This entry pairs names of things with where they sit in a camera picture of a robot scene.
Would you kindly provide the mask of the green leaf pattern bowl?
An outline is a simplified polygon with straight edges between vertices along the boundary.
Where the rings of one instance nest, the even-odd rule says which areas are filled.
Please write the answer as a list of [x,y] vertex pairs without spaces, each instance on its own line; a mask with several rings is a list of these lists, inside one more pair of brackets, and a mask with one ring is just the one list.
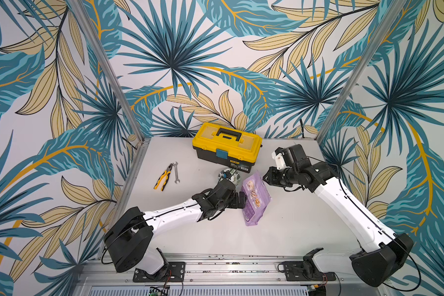
[[232,182],[235,186],[239,186],[241,183],[241,175],[235,168],[226,168],[219,172],[218,174],[218,181],[221,180],[229,180]]

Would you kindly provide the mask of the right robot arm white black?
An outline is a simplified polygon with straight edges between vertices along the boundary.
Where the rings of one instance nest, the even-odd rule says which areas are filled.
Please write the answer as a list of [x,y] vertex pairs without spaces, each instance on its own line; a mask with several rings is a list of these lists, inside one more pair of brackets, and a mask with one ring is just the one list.
[[344,185],[334,169],[323,161],[312,164],[299,144],[277,148],[275,166],[263,176],[270,186],[307,189],[328,204],[350,228],[361,250],[350,255],[355,274],[367,285],[379,287],[410,258],[414,242],[397,234],[374,216]]

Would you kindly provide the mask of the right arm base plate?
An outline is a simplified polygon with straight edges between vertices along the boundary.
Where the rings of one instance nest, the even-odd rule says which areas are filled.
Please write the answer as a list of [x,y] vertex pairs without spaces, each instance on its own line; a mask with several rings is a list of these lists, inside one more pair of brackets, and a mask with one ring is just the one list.
[[277,265],[277,271],[283,273],[288,282],[333,282],[335,273],[320,272],[309,261],[284,261]]

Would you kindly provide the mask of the purple oats bag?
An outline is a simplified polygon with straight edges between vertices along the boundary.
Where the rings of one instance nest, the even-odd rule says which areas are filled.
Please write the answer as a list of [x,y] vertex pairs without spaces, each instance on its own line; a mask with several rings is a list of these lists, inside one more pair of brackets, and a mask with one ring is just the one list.
[[242,183],[242,192],[246,196],[243,216],[246,226],[258,225],[272,198],[259,172],[246,178]]

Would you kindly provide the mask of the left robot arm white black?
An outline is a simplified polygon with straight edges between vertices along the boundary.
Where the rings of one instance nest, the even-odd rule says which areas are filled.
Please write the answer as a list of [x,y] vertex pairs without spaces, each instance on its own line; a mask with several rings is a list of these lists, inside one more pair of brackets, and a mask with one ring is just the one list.
[[229,209],[243,209],[247,195],[236,191],[227,179],[213,189],[206,189],[178,205],[142,212],[128,209],[104,236],[104,251],[111,257],[116,272],[132,268],[156,275],[166,269],[166,258],[159,249],[150,249],[151,240],[179,226],[213,220]]

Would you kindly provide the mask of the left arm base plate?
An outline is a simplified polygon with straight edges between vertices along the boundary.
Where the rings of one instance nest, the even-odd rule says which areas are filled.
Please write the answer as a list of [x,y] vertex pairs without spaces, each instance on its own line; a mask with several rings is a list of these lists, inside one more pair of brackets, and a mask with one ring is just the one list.
[[165,263],[163,267],[153,275],[135,269],[133,282],[137,283],[165,283],[165,282],[182,282],[185,279],[186,263],[183,261],[171,261]]

